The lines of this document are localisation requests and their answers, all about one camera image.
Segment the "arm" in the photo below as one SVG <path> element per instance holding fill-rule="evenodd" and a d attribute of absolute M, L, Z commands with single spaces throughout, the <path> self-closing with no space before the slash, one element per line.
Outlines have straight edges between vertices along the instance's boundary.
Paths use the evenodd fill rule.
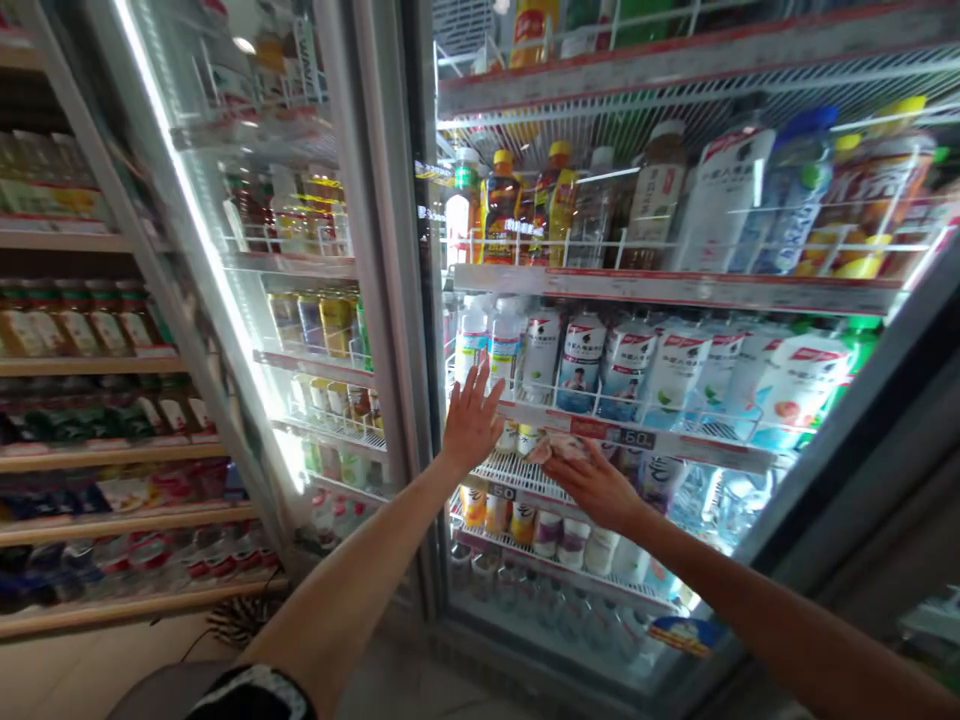
<path fill-rule="evenodd" d="M 239 659 L 282 670 L 331 718 L 373 629 L 430 523 L 503 432 L 494 413 L 503 380 L 484 400 L 489 366 L 454 386 L 443 449 L 393 501 L 320 563 Z"/>
<path fill-rule="evenodd" d="M 589 443 L 547 475 L 599 525 L 648 550 L 733 629 L 770 674 L 824 718 L 960 718 L 960 701 L 809 600 L 687 534 L 644 503 Z"/>

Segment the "hand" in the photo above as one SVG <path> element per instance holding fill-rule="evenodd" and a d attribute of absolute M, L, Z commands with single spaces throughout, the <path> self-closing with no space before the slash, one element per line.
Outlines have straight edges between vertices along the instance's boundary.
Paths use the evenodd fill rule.
<path fill-rule="evenodd" d="M 656 522 L 662 516 L 647 505 L 627 479 L 604 457 L 597 443 L 584 443 L 589 460 L 566 460 L 554 455 L 541 467 L 600 527 L 620 535 L 637 523 Z"/>
<path fill-rule="evenodd" d="M 458 482 L 486 460 L 503 432 L 506 420 L 496 417 L 497 403 L 505 382 L 497 381 L 484 399 L 483 390 L 490 377 L 490 365 L 474 365 L 467 380 L 453 386 L 447 426 L 443 431 L 443 448 L 439 457 L 458 475 Z"/>

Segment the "right hand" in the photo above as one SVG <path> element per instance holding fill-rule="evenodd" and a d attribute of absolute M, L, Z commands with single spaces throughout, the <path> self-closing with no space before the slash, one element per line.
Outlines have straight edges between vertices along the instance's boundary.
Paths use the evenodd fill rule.
<path fill-rule="evenodd" d="M 581 510 L 600 527 L 620 535 L 628 534 L 628 528 L 638 520 L 655 522 L 661 518 L 604 457 L 597 443 L 587 440 L 584 444 L 589 460 L 553 456 L 542 465 L 547 477 L 566 490 Z"/>

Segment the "left hand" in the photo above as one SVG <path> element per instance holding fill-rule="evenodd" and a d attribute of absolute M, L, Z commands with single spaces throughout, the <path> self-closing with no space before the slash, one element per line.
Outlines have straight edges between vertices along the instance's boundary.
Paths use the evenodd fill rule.
<path fill-rule="evenodd" d="M 497 403 L 506 383 L 501 378 L 484 398 L 483 391 L 489 377 L 489 363 L 484 362 L 479 368 L 474 365 L 463 387 L 456 383 L 450 396 L 443 448 L 438 458 L 460 479 L 487 459 L 506 423 L 504 418 L 496 416 Z"/>

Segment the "refrigerator door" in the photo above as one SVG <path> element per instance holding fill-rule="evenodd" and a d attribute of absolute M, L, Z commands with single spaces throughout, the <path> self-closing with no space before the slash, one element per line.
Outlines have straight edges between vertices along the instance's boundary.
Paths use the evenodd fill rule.
<path fill-rule="evenodd" d="M 323 70 L 342 29 L 300 0 L 25 14 L 165 315 L 235 384 L 215 419 L 305 572 L 406 483 L 369 173 Z"/>
<path fill-rule="evenodd" d="M 535 461 L 599 442 L 803 592 L 926 481 L 956 439 L 924 403 L 960 267 L 956 169 L 931 170 L 957 10 L 565 5 L 354 4 L 393 302 L 422 282 L 394 331 L 426 338 L 427 458 L 456 380 L 487 357 L 508 381 L 510 429 L 436 538 L 442 644 L 587 712 L 679 715 L 742 647 Z M 900 472 L 871 484 L 881 451 Z"/>

